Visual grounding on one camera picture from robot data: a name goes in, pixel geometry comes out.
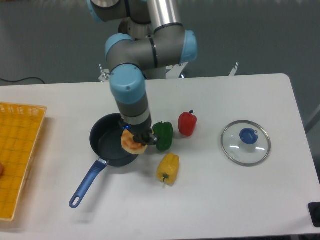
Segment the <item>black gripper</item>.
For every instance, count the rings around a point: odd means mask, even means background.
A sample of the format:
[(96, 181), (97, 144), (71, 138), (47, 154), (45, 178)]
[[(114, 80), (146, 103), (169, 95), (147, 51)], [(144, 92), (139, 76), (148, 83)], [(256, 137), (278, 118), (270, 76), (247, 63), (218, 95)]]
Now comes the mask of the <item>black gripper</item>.
[(160, 140), (160, 137), (154, 134), (151, 127), (152, 122), (149, 118), (138, 125), (126, 123), (123, 118), (121, 118), (118, 123), (124, 130), (128, 130), (133, 135), (133, 140), (137, 144), (141, 144), (142, 146), (154, 146)]

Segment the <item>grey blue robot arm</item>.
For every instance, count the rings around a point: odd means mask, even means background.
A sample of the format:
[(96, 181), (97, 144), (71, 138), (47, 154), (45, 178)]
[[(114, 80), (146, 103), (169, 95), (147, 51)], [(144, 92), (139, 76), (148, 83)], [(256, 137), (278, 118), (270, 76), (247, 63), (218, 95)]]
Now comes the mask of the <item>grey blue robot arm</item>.
[(90, 0), (92, 16), (108, 22), (130, 19), (151, 30), (138, 35), (131, 27), (112, 35), (105, 43), (109, 83), (126, 128), (135, 142), (155, 145), (146, 93), (146, 71), (194, 61), (198, 56), (196, 35), (182, 24), (175, 0)]

